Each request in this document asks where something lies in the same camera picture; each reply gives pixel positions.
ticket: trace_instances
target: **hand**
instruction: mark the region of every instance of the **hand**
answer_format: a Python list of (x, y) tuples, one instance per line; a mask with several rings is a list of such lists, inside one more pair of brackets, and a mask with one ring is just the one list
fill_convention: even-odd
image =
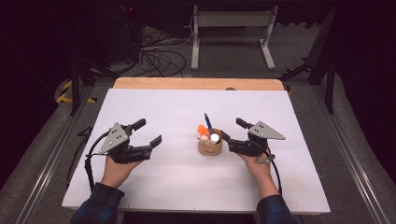
[(103, 174), (101, 183), (117, 189), (140, 163), (142, 161), (134, 161), (128, 164), (115, 163), (111, 157), (107, 156), (105, 173)]
[(244, 160), (247, 169), (259, 188), (260, 199), (279, 194), (273, 178), (271, 177), (271, 163), (257, 162), (258, 157), (249, 157), (242, 154), (237, 154)]

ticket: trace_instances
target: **sleeve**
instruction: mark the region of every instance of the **sleeve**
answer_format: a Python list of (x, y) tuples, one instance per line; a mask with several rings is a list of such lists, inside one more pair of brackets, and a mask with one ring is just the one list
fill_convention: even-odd
[(119, 189), (96, 183), (90, 198), (72, 216), (71, 223), (116, 223), (117, 208), (124, 195)]
[(257, 204), (257, 212), (261, 224), (301, 224), (301, 220), (293, 215), (285, 200), (280, 195), (272, 195), (263, 198)]

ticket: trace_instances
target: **small wooden bowl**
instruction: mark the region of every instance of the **small wooden bowl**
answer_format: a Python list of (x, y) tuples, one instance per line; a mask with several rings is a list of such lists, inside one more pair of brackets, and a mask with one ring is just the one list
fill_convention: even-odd
[(212, 129), (213, 133), (219, 135), (220, 140), (216, 144), (203, 144), (201, 141), (198, 141), (198, 149), (202, 155), (205, 156), (217, 156), (221, 153), (222, 148), (222, 138), (221, 132), (219, 129)]

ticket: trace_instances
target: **white tabletop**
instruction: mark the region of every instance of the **white tabletop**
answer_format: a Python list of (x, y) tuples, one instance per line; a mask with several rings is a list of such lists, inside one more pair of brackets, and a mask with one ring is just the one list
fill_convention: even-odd
[[(162, 143), (151, 159), (136, 167), (120, 187), (125, 192), (119, 209), (124, 211), (173, 211), (250, 213), (259, 201), (257, 187), (245, 163), (229, 152), (224, 142), (218, 156), (198, 151), (199, 124), (204, 113), (214, 128), (233, 139), (247, 140), (247, 130), (236, 118), (255, 124), (261, 120), (286, 136), (268, 140), (276, 155), (283, 197), (294, 214), (320, 214), (330, 208), (318, 173), (306, 146), (290, 98), (285, 91), (202, 91), (111, 89), (102, 105), (92, 136), (84, 149), (115, 122), (132, 124), (146, 119), (147, 125), (133, 133), (131, 145), (146, 146), (158, 135)], [(94, 152), (103, 144), (102, 140)], [(91, 194), (82, 156), (63, 206), (78, 208)], [(100, 181), (105, 157), (92, 158), (94, 181)], [(274, 169), (273, 178), (277, 184)]]

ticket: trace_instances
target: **blue pen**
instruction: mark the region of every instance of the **blue pen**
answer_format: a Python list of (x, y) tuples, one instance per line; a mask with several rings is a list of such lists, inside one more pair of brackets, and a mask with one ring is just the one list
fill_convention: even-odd
[(206, 120), (206, 124), (207, 124), (207, 129), (209, 130), (210, 133), (212, 133), (212, 125), (210, 124), (209, 117), (207, 116), (206, 113), (205, 113), (205, 120)]

